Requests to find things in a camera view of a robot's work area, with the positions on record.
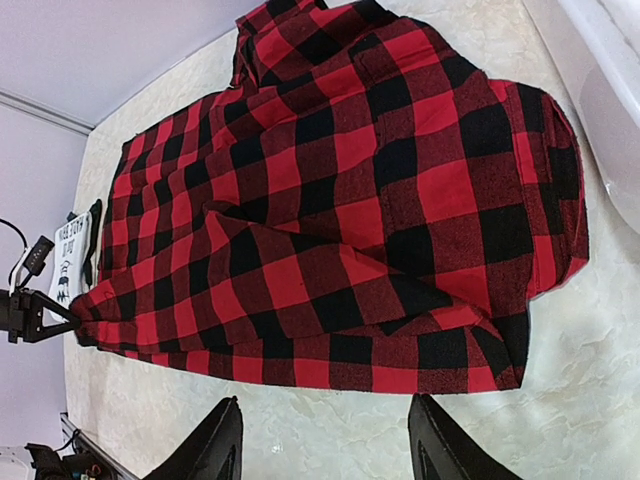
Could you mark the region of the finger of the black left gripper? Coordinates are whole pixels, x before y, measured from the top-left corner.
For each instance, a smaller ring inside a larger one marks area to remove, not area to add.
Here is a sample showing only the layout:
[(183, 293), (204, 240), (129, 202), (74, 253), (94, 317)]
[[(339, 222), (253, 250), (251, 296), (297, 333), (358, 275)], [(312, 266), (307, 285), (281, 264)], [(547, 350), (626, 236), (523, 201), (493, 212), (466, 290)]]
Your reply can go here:
[(39, 290), (30, 290), (29, 342), (38, 343), (73, 332), (81, 321), (67, 308)]

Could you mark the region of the white and green t-shirt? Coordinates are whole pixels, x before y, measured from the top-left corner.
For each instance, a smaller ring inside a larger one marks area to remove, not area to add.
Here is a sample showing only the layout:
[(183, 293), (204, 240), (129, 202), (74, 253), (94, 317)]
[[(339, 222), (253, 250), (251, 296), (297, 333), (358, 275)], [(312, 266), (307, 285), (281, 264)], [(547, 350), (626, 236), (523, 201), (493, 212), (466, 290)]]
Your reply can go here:
[(94, 254), (97, 250), (103, 202), (96, 200), (88, 211), (70, 214), (55, 233), (54, 274), (49, 296), (68, 308), (95, 284)]

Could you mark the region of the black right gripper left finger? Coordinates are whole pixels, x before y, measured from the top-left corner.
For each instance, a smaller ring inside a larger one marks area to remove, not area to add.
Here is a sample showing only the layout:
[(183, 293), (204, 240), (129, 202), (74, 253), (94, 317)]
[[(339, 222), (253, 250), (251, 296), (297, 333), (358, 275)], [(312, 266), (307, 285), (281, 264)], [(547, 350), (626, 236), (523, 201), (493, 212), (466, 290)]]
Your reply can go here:
[(243, 430), (238, 399), (223, 398), (149, 480), (240, 479)]

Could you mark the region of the red black plaid flannel shirt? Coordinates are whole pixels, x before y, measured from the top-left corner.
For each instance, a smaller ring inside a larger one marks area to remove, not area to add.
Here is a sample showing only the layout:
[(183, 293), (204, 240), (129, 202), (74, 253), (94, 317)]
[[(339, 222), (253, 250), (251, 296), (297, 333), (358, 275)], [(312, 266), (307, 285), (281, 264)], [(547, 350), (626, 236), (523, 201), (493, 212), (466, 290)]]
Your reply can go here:
[(589, 258), (574, 131), (373, 1), (269, 1), (230, 86), (122, 149), (85, 347), (263, 385), (523, 381), (529, 302)]

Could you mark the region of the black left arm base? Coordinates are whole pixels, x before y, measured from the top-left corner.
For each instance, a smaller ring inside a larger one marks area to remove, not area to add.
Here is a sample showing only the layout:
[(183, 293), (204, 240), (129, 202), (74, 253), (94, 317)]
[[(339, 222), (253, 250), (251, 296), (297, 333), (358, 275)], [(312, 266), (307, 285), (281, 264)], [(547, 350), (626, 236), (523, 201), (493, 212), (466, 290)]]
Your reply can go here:
[(81, 431), (76, 429), (60, 448), (28, 443), (25, 449), (30, 455), (30, 466), (36, 480), (115, 480), (120, 476), (116, 469), (88, 447), (78, 443)]

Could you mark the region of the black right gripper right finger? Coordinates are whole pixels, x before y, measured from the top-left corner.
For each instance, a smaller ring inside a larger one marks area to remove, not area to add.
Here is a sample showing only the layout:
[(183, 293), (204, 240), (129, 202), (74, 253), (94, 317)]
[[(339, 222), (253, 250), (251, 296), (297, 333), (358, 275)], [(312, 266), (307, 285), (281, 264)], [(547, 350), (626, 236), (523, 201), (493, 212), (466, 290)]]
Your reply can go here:
[(408, 431), (415, 479), (520, 480), (487, 454), (429, 395), (412, 397)]

